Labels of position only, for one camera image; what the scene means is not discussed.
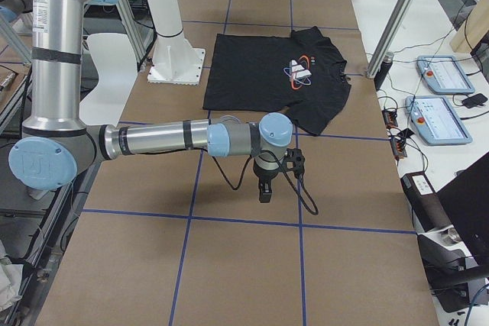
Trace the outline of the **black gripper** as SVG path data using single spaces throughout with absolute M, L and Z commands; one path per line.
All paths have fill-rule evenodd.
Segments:
M 269 203 L 273 192 L 272 180 L 280 173 L 279 164 L 254 159 L 253 171 L 258 178 L 259 202 Z

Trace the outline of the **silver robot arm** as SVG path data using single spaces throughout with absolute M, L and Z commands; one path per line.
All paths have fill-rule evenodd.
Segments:
M 87 125 L 79 116 L 84 7 L 92 0 L 33 0 L 31 115 L 8 163 L 26 186 L 58 189 L 94 163 L 136 154 L 204 150 L 212 157 L 245 156 L 269 202 L 272 180 L 292 157 L 293 125 L 280 113 L 257 123 L 234 117 L 142 127 Z M 118 0 L 97 0 L 115 4 Z

